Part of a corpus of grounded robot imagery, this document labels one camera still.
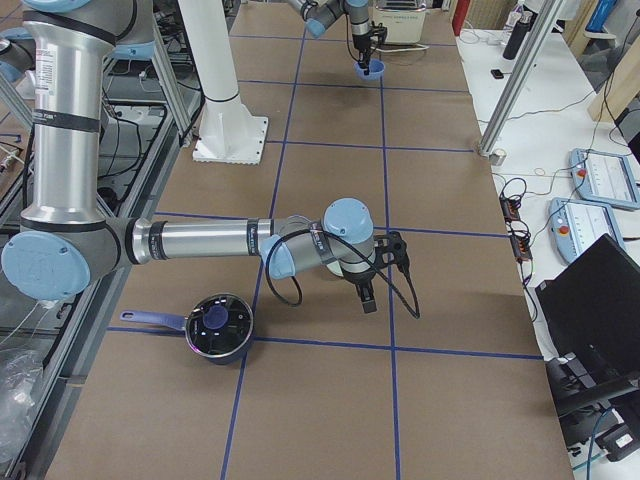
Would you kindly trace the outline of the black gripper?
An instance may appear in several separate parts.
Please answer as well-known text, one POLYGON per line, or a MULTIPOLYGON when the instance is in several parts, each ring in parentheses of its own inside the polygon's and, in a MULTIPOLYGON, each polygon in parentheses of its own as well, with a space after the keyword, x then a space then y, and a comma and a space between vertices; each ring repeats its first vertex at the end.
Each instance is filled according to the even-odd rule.
POLYGON ((364 75, 370 74, 370 61, 373 49, 373 33, 352 34, 353 45, 357 50, 355 54, 355 68, 364 70, 364 75))
POLYGON ((361 299, 361 305, 364 313, 374 313, 376 311, 376 302, 374 298, 374 288, 372 279, 374 274, 362 273, 356 274, 352 283, 356 286, 356 291, 361 299))

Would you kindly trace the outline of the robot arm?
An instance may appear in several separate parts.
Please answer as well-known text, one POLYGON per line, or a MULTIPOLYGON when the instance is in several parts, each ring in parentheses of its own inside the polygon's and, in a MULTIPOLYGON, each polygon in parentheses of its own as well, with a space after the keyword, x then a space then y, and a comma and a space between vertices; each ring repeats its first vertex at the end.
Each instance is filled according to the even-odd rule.
POLYGON ((347 198, 300 232, 289 220, 169 224, 153 220, 169 172, 137 185, 135 200, 111 216, 98 206, 104 62, 123 47, 157 48, 148 1, 27 1, 23 23, 35 42, 35 154, 25 171, 32 198, 20 230, 1 252, 6 279, 36 300, 59 301, 112 272, 153 260, 255 256, 269 280, 338 263, 363 308, 375 308, 377 268, 367 207, 347 198))
POLYGON ((374 24, 369 19, 369 3, 360 0, 330 0, 319 4, 317 1, 287 1, 305 23, 305 28, 313 38, 320 38, 335 22, 346 16, 351 28, 352 43, 358 52, 356 65, 365 76, 370 75, 370 60, 373 53, 373 37, 383 34, 374 32, 374 24))

